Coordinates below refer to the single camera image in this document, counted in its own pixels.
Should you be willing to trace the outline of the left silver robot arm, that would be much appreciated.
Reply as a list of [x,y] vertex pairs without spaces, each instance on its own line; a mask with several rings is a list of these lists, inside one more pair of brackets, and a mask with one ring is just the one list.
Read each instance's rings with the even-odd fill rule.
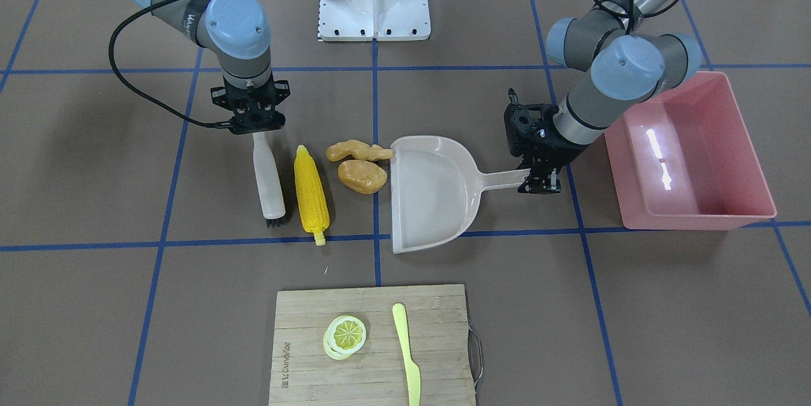
[[584,72],[555,104],[521,104],[513,89],[504,111],[509,152],[520,158],[521,194],[560,192],[559,173],[632,106],[691,79],[702,62],[685,34],[640,34],[637,28],[680,0],[592,0],[585,16],[551,26],[546,56]]

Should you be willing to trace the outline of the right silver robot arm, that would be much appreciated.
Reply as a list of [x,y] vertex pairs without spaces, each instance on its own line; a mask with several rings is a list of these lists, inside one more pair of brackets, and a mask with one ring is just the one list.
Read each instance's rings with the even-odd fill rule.
[[[108,57],[113,74],[125,87],[186,122],[232,134],[279,130],[286,118],[278,105],[290,95],[286,80],[275,80],[271,65],[271,28],[258,0],[131,0],[139,7],[111,34]],[[179,31],[200,48],[211,51],[221,68],[223,84],[211,89],[212,103],[232,113],[229,120],[194,120],[140,91],[125,79],[115,60],[115,46],[124,29],[152,15]]]

